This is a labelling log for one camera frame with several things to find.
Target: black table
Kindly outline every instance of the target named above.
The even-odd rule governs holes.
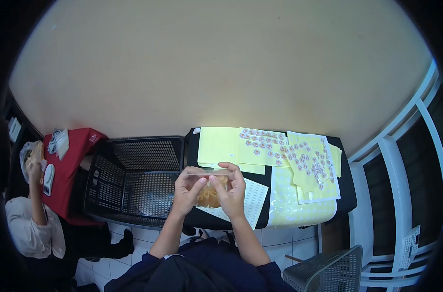
[[[199,167],[199,165],[197,164],[197,155],[199,153],[200,134],[193,134],[194,129],[195,128],[192,128],[191,131],[185,137],[185,156],[187,159],[187,166]],[[347,216],[348,212],[353,210],[358,204],[356,202],[355,186],[353,184],[353,178],[351,177],[350,166],[348,165],[346,154],[345,151],[343,150],[343,145],[341,144],[340,138],[327,136],[327,140],[330,144],[335,145],[336,147],[340,148],[342,151],[341,178],[338,179],[341,200],[337,200],[337,212],[335,213],[335,216],[331,220],[329,220],[330,222],[337,218]],[[248,178],[250,180],[253,180],[257,183],[269,187],[267,196],[265,197],[264,205],[262,206],[262,211],[260,213],[259,220],[257,221],[256,225],[256,229],[264,228],[267,226],[267,223],[269,221],[272,167],[271,166],[265,167],[265,175],[260,175],[250,172],[243,172],[242,175],[245,178]],[[186,216],[186,218],[184,219],[184,224],[187,226],[212,229],[212,230],[232,229],[231,224],[229,222],[220,219],[218,217],[215,217],[204,211],[201,211],[197,208],[193,208],[192,211]]]

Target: black pants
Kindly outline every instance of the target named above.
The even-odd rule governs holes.
[[[108,228],[97,226],[73,226],[63,218],[59,218],[63,228],[66,252],[64,258],[79,259],[81,257],[123,258],[129,255],[123,240],[111,244]]]

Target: black plastic basket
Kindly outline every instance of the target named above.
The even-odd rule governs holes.
[[[161,228],[173,205],[183,161],[180,136],[99,143],[90,166],[85,212],[126,225]]]

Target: white tile floor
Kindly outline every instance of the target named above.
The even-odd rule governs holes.
[[[119,224],[109,224],[111,242],[117,243],[122,238],[125,229],[129,227]],[[210,236],[221,238],[222,230],[208,230]],[[259,242],[265,248],[270,259],[277,263],[280,270],[296,264],[295,261],[285,257],[286,255],[306,260],[317,254],[317,226],[307,229],[299,228],[264,228],[254,231]],[[89,262],[80,259],[77,265],[76,280],[79,286],[96,283],[100,291],[103,291],[109,280],[118,278],[124,274],[131,265],[142,260],[142,255],[150,251],[152,244],[159,235],[159,231],[132,228],[134,235],[134,253],[118,260],[102,258],[99,262]],[[181,241],[188,238],[182,234]]]

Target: white window frame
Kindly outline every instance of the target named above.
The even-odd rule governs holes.
[[[382,132],[348,159],[358,202],[358,206],[349,213],[350,244],[351,247],[356,244],[360,244],[363,247],[361,290],[365,290],[365,287],[368,286],[387,287],[388,291],[396,291],[398,287],[413,285],[419,278],[419,275],[414,274],[422,272],[426,267],[424,265],[411,270],[399,271],[403,253],[401,243],[403,237],[408,235],[412,229],[412,208],[405,166],[396,141],[414,125],[418,118],[423,117],[434,142],[443,184],[443,147],[434,121],[427,109],[439,90],[440,84],[437,66],[435,61],[432,60],[426,77],[405,108]],[[372,255],[374,248],[372,208],[363,166],[379,154],[382,154],[384,158],[392,188],[396,234],[394,254],[375,256]],[[417,255],[431,251],[435,244],[436,242],[433,242],[419,247]],[[413,263],[425,260],[428,257],[428,254],[419,256],[413,260]],[[376,263],[382,261],[390,261],[390,263]],[[377,267],[392,267],[392,272],[370,272],[371,268]],[[369,279],[370,277],[392,277],[392,279]]]

